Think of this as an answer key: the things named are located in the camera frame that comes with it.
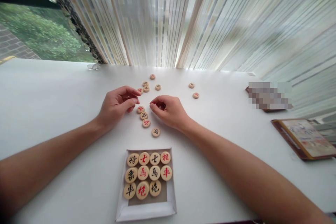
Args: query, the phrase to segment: book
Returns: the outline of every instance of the book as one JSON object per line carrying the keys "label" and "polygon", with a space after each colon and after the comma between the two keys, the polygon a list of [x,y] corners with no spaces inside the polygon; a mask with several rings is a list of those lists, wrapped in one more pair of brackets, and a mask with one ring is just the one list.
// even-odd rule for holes
{"label": "book", "polygon": [[306,119],[271,121],[294,152],[303,160],[336,157],[336,148]]}

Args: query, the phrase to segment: brick wall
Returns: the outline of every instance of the brick wall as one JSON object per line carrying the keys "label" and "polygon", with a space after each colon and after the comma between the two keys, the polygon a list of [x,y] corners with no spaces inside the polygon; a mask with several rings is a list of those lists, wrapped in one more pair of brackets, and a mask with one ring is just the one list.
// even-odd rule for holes
{"label": "brick wall", "polygon": [[40,57],[0,24],[0,60],[8,56],[40,60]]}

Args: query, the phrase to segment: hand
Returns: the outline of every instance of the hand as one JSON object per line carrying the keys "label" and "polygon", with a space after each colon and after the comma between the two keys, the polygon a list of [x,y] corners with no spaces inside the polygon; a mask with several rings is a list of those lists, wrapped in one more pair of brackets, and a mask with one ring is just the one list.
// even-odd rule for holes
{"label": "hand", "polygon": [[130,113],[136,104],[140,104],[138,96],[141,94],[134,88],[123,86],[106,94],[102,108],[95,118],[105,131],[110,131],[124,117]]}
{"label": "hand", "polygon": [[190,119],[178,97],[158,96],[149,106],[166,125],[177,130],[181,130]]}

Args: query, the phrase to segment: tree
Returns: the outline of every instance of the tree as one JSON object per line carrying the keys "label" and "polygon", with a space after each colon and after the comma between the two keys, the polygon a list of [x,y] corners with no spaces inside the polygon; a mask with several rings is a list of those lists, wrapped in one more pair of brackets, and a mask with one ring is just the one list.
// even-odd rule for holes
{"label": "tree", "polygon": [[43,60],[93,62],[91,54],[85,52],[81,42],[64,27],[64,21],[59,24],[43,16],[47,10],[60,10],[43,9],[42,15],[38,15],[36,9],[41,8],[0,3],[0,23]]}

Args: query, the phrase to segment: table surface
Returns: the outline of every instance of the table surface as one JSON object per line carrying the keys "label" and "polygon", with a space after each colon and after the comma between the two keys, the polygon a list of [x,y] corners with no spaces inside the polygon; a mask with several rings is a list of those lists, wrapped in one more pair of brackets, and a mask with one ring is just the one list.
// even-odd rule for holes
{"label": "table surface", "polygon": [[[155,80],[149,75],[155,74]],[[245,88],[257,77],[218,72],[12,59],[0,65],[0,159],[81,126],[99,112],[106,92],[123,85],[150,92],[140,97],[150,128],[136,111],[71,162],[16,216],[18,223],[114,223],[126,149],[172,148],[177,214],[139,223],[223,223],[256,215],[228,188],[201,152],[150,110],[157,95],[178,96],[198,123],[272,166],[325,212],[336,211],[336,160],[301,161],[271,119],[282,111],[252,109]],[[190,82],[195,88],[188,88]],[[154,89],[161,84],[161,91]],[[193,92],[200,98],[194,99]],[[161,135],[151,136],[159,127]]]}

